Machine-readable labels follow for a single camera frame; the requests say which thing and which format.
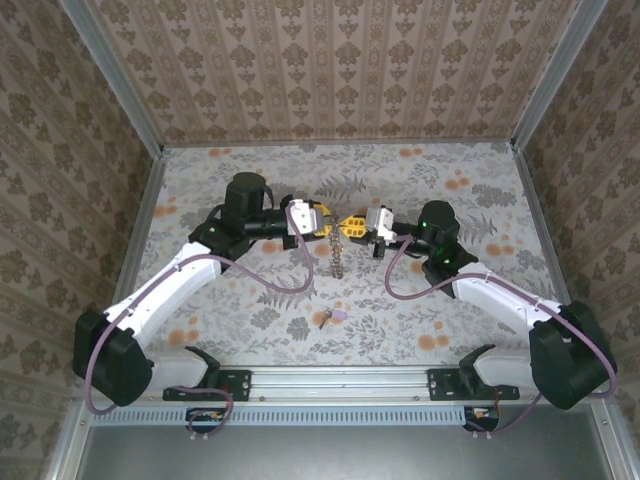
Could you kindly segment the grey metal sheet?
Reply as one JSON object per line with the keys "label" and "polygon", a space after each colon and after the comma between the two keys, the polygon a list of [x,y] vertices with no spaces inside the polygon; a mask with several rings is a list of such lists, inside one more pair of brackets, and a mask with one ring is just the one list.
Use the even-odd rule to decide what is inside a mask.
{"label": "grey metal sheet", "polygon": [[538,407],[512,430],[461,427],[175,426],[92,430],[78,480],[612,480],[585,410]]}

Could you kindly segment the aluminium right side rail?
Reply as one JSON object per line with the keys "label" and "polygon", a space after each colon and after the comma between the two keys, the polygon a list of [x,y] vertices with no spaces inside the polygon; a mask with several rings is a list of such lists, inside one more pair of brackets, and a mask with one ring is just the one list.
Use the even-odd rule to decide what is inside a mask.
{"label": "aluminium right side rail", "polygon": [[512,152],[523,186],[523,191],[527,198],[536,233],[541,245],[542,254],[544,256],[551,283],[556,294],[556,298],[563,304],[569,304],[572,301],[571,294],[569,293],[567,284],[565,282],[556,250],[554,248],[552,238],[546,223],[544,212],[536,193],[524,153],[516,146],[512,146]]}

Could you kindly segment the aluminium left side rail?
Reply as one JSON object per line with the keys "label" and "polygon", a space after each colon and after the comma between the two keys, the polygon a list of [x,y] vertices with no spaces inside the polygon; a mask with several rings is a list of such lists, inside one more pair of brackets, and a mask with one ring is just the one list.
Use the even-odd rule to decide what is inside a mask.
{"label": "aluminium left side rail", "polygon": [[126,251],[124,263],[113,296],[113,304],[119,305],[134,292],[141,260],[144,254],[146,239],[153,219],[158,196],[163,185],[167,159],[160,157],[152,162],[151,170],[136,221]]}

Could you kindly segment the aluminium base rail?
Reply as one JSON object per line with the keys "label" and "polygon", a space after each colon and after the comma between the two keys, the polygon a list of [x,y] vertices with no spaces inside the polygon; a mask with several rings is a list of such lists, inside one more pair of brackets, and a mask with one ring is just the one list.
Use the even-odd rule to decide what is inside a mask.
{"label": "aluminium base rail", "polygon": [[472,404],[433,400],[428,372],[453,365],[412,366],[222,366],[216,387],[239,405],[356,406]]}

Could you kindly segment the aluminium left corner post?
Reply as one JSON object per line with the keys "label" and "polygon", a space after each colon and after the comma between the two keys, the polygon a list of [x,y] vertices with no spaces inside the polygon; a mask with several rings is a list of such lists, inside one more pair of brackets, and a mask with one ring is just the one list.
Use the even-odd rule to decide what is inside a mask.
{"label": "aluminium left corner post", "polygon": [[84,0],[59,1],[145,148],[154,160],[159,159],[164,141],[91,8]]}

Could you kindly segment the aluminium corner post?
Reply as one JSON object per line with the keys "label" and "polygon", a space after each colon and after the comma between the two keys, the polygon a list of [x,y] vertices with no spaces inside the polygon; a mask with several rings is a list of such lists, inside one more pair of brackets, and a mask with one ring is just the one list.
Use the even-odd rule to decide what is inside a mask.
{"label": "aluminium corner post", "polygon": [[145,148],[154,160],[159,159],[164,141],[91,8],[84,0],[59,1]]}
{"label": "aluminium corner post", "polygon": [[531,140],[607,3],[608,0],[579,0],[511,135],[514,152],[523,151]]}

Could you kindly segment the aluminium right corner post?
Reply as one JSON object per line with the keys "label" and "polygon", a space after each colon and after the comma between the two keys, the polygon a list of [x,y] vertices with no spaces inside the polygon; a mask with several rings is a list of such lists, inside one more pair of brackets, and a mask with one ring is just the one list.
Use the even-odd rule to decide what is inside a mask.
{"label": "aluminium right corner post", "polygon": [[531,140],[607,3],[608,0],[579,0],[511,135],[514,152],[523,151]]}

